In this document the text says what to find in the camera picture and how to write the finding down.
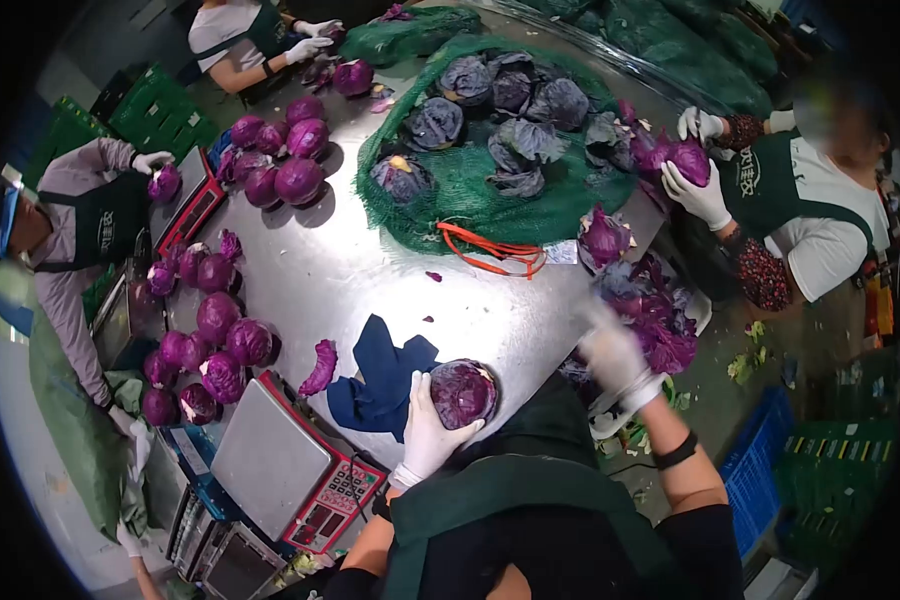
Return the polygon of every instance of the worker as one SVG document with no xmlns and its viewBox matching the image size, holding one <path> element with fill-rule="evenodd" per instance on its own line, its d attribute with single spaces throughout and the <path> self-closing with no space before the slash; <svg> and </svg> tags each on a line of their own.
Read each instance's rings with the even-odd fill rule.
<svg viewBox="0 0 900 600">
<path fill-rule="evenodd" d="M 840 73 L 829 81 L 816 114 L 801 103 L 796 116 L 775 111 L 766 121 L 696 107 L 679 117 L 680 139 L 735 151 L 710 160 L 703 187 L 661 165 L 667 195 L 682 205 L 673 241 L 710 300 L 742 292 L 755 319 L 789 314 L 856 273 L 870 248 L 890 246 L 876 181 L 893 150 L 887 115 L 864 83 Z"/>
<path fill-rule="evenodd" d="M 598 470 L 587 415 L 555 373 L 493 435 L 446 430 L 415 372 L 404 457 L 324 600 L 743 598 L 723 481 L 661 390 L 636 335 L 597 300 L 579 347 L 646 426 L 672 509 L 653 528 Z"/>
<path fill-rule="evenodd" d="M 132 255 L 148 225 L 147 183 L 168 151 L 140 153 L 127 142 L 97 138 L 51 161 L 37 184 L 39 202 L 9 186 L 0 197 L 0 261 L 33 270 L 37 301 L 47 314 L 80 385 L 120 433 L 134 440 L 139 475 L 153 434 L 114 404 L 84 312 L 84 291 L 110 263 Z M 118 172 L 114 178 L 110 172 Z"/>
<path fill-rule="evenodd" d="M 190 49 L 201 72 L 230 94 L 255 104 L 267 80 L 333 44 L 339 20 L 308 23 L 281 13 L 270 0 L 203 0 L 190 27 Z"/>
</svg>

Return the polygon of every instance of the digital scale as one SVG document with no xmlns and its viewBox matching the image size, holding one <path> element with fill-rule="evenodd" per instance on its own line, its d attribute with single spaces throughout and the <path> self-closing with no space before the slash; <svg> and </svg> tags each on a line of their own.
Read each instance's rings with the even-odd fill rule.
<svg viewBox="0 0 900 600">
<path fill-rule="evenodd" d="M 210 472 L 271 541 L 323 554 L 385 480 L 355 454 L 301 414 L 265 370 L 240 397 Z"/>
<path fill-rule="evenodd" d="M 176 169 L 180 172 L 179 192 L 165 204 L 154 204 L 150 213 L 153 247 L 161 257 L 167 256 L 167 249 L 174 243 L 194 239 L 227 198 L 200 147 L 193 146 Z"/>
</svg>

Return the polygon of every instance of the hand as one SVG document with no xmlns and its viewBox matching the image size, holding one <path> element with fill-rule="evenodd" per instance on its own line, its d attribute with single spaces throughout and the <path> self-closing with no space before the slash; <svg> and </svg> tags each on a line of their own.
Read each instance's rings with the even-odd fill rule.
<svg viewBox="0 0 900 600">
<path fill-rule="evenodd" d="M 297 21 L 293 23 L 293 30 L 298 34 L 310 36 L 311 38 L 322 38 L 330 33 L 334 27 L 344 29 L 344 21 L 340 19 L 332 19 L 323 21 L 322 23 L 308 23 L 306 21 Z"/>
<path fill-rule="evenodd" d="M 483 429 L 482 418 L 459 429 L 447 429 L 430 398 L 430 373 L 413 372 L 409 413 L 403 429 L 403 461 L 390 474 L 390 484 L 404 491 L 437 472 L 453 451 Z"/>
<path fill-rule="evenodd" d="M 699 119 L 699 129 L 697 128 L 697 120 Z M 707 114 L 697 108 L 690 106 L 684 110 L 680 118 L 676 119 L 676 134 L 680 139 L 686 139 L 687 133 L 693 138 L 703 142 L 708 138 L 720 138 L 724 134 L 724 120 Z"/>
<path fill-rule="evenodd" d="M 577 344 L 587 368 L 624 410 L 636 413 L 662 392 L 664 375 L 650 370 L 636 334 L 599 297 L 589 296 L 581 312 L 592 328 Z"/>
<path fill-rule="evenodd" d="M 660 165 L 663 172 L 663 189 L 684 209 L 706 222 L 711 232 L 719 232 L 732 221 L 731 213 L 724 204 L 724 194 L 720 191 L 720 172 L 717 164 L 710 159 L 710 180 L 706 187 L 697 187 L 668 160 Z"/>
<path fill-rule="evenodd" d="M 144 175 L 152 175 L 154 174 L 153 165 L 158 164 L 162 167 L 168 162 L 174 162 L 173 154 L 168 151 L 155 151 L 152 154 L 137 154 L 131 166 Z"/>
<path fill-rule="evenodd" d="M 127 556 L 130 558 L 140 558 L 140 539 L 134 534 L 127 531 L 127 525 L 122 520 L 117 521 L 117 542 L 126 550 Z"/>
<path fill-rule="evenodd" d="M 329 37 L 310 37 L 301 39 L 296 42 L 292 48 L 283 53 L 283 58 L 287 60 L 287 65 L 300 63 L 307 59 L 312 59 L 320 54 L 321 48 L 333 45 L 333 40 Z"/>
</svg>

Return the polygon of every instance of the green apron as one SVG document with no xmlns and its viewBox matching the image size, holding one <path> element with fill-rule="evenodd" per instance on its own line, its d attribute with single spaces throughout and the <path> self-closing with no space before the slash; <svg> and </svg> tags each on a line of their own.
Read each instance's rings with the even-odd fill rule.
<svg viewBox="0 0 900 600">
<path fill-rule="evenodd" d="M 462 457 L 475 460 L 456 471 Z M 587 413 L 558 373 L 500 431 L 456 461 L 390 501 L 396 549 L 384 600 L 418 597 L 433 537 L 506 510 L 544 505 L 603 513 L 648 587 L 648 598 L 695 596 L 626 488 L 596 469 Z"/>
<path fill-rule="evenodd" d="M 863 232 L 867 245 L 873 245 L 870 225 L 853 210 L 800 197 L 790 151 L 790 141 L 799 137 L 796 130 L 761 135 L 731 160 L 719 163 L 726 209 L 744 233 L 757 240 L 792 219 L 812 217 L 852 223 Z M 741 293 L 727 251 L 702 219 L 675 206 L 672 235 L 690 278 L 710 300 L 724 301 Z"/>
<path fill-rule="evenodd" d="M 111 265 L 82 294 L 87 323 L 93 321 L 107 294 L 113 263 L 133 254 L 137 235 L 149 225 L 149 180 L 145 174 L 128 171 L 79 196 L 38 193 L 41 204 L 73 207 L 76 243 L 72 262 L 43 262 L 34 267 L 36 273 L 67 273 Z"/>
</svg>

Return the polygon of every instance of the peeled red cabbage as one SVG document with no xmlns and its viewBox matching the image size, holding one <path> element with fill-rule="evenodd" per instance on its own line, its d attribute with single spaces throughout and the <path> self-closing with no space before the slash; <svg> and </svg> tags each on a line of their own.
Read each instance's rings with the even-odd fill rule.
<svg viewBox="0 0 900 600">
<path fill-rule="evenodd" d="M 166 262 L 157 260 L 146 272 L 146 283 L 154 296 L 168 296 L 177 285 L 177 275 Z"/>
<path fill-rule="evenodd" d="M 320 340 L 313 349 L 316 351 L 316 364 L 313 366 L 310 376 L 296 391 L 300 397 L 304 398 L 325 390 L 337 368 L 337 351 L 333 342 Z"/>
<path fill-rule="evenodd" d="M 196 268 L 196 288 L 206 294 L 224 292 L 230 289 L 236 277 L 233 262 L 223 254 L 214 252 L 201 260 Z"/>
<path fill-rule="evenodd" d="M 230 141 L 240 148 L 248 148 L 256 141 L 257 133 L 264 125 L 264 120 L 260 117 L 243 115 L 230 127 Z"/>
<path fill-rule="evenodd" d="M 362 58 L 337 66 L 333 74 L 333 88 L 344 96 L 359 96 L 372 85 L 373 67 Z"/>
<path fill-rule="evenodd" d="M 267 165 L 254 169 L 246 178 L 243 194 L 253 207 L 269 209 L 280 202 L 280 198 L 276 195 L 276 172 L 275 166 Z"/>
<path fill-rule="evenodd" d="M 150 388 L 144 393 L 143 412 L 146 422 L 154 427 L 173 426 L 180 420 L 177 399 L 169 390 Z"/>
<path fill-rule="evenodd" d="M 216 346 L 227 343 L 227 332 L 240 319 L 240 306 L 225 292 L 204 297 L 196 309 L 196 329 L 200 337 Z"/>
<path fill-rule="evenodd" d="M 430 371 L 433 408 L 447 429 L 460 429 L 488 419 L 497 402 L 491 372 L 475 360 L 461 358 Z"/>
<path fill-rule="evenodd" d="M 233 404 L 247 387 L 244 368 L 229 352 L 214 352 L 200 365 L 200 382 L 220 404 Z"/>
<path fill-rule="evenodd" d="M 196 373 L 210 355 L 211 350 L 213 348 L 209 342 L 204 340 L 200 331 L 193 331 L 183 342 L 183 349 L 180 351 L 180 365 L 190 373 Z"/>
<path fill-rule="evenodd" d="M 312 158 L 291 158 L 276 174 L 277 196 L 284 202 L 299 206 L 317 198 L 324 183 L 324 170 Z"/>
<path fill-rule="evenodd" d="M 276 157 L 277 155 L 282 154 L 280 149 L 283 148 L 289 131 L 290 127 L 283 121 L 268 123 L 261 126 L 260 130 L 257 131 L 254 145 L 258 151 L 265 155 Z"/>
<path fill-rule="evenodd" d="M 144 376 L 149 384 L 157 390 L 173 388 L 177 383 L 177 369 L 173 365 L 167 364 L 159 349 L 147 354 L 144 358 Z"/>
<path fill-rule="evenodd" d="M 256 318 L 240 318 L 226 332 L 226 349 L 240 365 L 260 366 L 274 349 L 274 335 Z"/>
<path fill-rule="evenodd" d="M 304 119 L 323 119 L 324 103 L 317 96 L 304 96 L 287 104 L 287 125 L 293 127 Z"/>
<path fill-rule="evenodd" d="M 210 256 L 210 248 L 204 242 L 196 242 L 180 256 L 180 279 L 190 287 L 197 287 L 197 270 L 204 258 Z"/>
<path fill-rule="evenodd" d="M 217 417 L 217 402 L 199 383 L 191 383 L 180 391 L 180 413 L 187 423 L 205 426 Z"/>
<path fill-rule="evenodd" d="M 183 367 L 183 350 L 187 334 L 175 329 L 169 330 L 160 340 L 160 356 L 169 366 L 179 370 Z"/>
<path fill-rule="evenodd" d="M 174 199 L 180 189 L 180 171 L 173 162 L 168 162 L 153 172 L 146 184 L 146 195 L 158 205 L 165 205 Z"/>
<path fill-rule="evenodd" d="M 304 119 L 290 128 L 287 151 L 298 159 L 315 159 L 330 141 L 330 129 L 321 119 Z"/>
</svg>

